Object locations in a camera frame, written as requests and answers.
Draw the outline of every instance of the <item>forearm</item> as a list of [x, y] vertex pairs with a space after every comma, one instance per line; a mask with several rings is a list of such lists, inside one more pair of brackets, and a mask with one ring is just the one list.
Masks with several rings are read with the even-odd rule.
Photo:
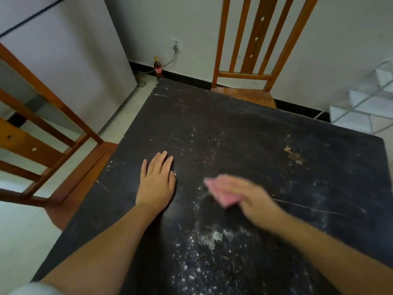
[[296, 247], [344, 295], [391, 294], [392, 269], [308, 223], [285, 213], [272, 231]]
[[117, 294], [138, 243], [156, 216], [148, 205], [132, 208], [43, 280], [64, 294]]

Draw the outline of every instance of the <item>hand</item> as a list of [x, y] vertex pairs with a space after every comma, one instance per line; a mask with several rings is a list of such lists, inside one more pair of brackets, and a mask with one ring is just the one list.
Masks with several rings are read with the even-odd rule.
[[241, 195], [243, 200], [239, 206], [248, 220], [257, 227], [275, 231], [282, 225], [286, 212], [273, 201], [263, 187], [243, 178], [225, 175], [217, 179], [217, 188]]
[[135, 205], [146, 204], [153, 208], [156, 214], [160, 213], [168, 205], [176, 182], [174, 173], [169, 171], [173, 156], [165, 160], [166, 156], [166, 151], [162, 154], [157, 153], [151, 160], [148, 168], [147, 160], [143, 160], [141, 181], [136, 194]]

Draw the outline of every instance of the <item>chair seat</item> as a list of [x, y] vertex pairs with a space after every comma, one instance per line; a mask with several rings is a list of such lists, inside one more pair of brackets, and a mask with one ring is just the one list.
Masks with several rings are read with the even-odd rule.
[[270, 107], [273, 109], [277, 108], [272, 95], [269, 92], [265, 92], [263, 90], [216, 87], [212, 88], [211, 91], [260, 104], [265, 107]]

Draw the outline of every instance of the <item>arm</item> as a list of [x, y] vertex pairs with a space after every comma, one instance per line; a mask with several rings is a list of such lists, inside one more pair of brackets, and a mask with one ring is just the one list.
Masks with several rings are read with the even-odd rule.
[[245, 216], [296, 247], [344, 295], [391, 294], [393, 270], [283, 211], [258, 185], [225, 176], [217, 188], [242, 195]]
[[173, 157], [166, 151], [147, 160], [135, 206], [110, 228], [86, 243], [53, 269], [42, 283], [64, 294], [118, 294], [146, 228], [169, 203], [175, 185]]

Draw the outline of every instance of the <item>power cord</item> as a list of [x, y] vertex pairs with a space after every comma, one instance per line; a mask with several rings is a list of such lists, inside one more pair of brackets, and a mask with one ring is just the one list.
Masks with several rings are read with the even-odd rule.
[[[174, 45], [173, 45], [173, 50], [174, 50], [173, 59], [170, 60], [167, 64], [161, 66], [162, 68], [168, 66], [169, 64], [171, 64], [171, 63], [174, 61], [174, 59], [176, 59], [176, 57], [177, 57], [177, 55], [178, 55], [178, 53], [179, 53], [179, 48], [178, 48], [177, 44], [174, 44]], [[148, 71], [148, 72], [141, 72], [141, 71], [140, 71], [140, 73], [141, 73], [141, 74], [150, 74], [150, 73], [152, 73], [152, 72], [154, 72], [154, 71], [155, 71], [155, 70], [153, 69], [152, 71]]]

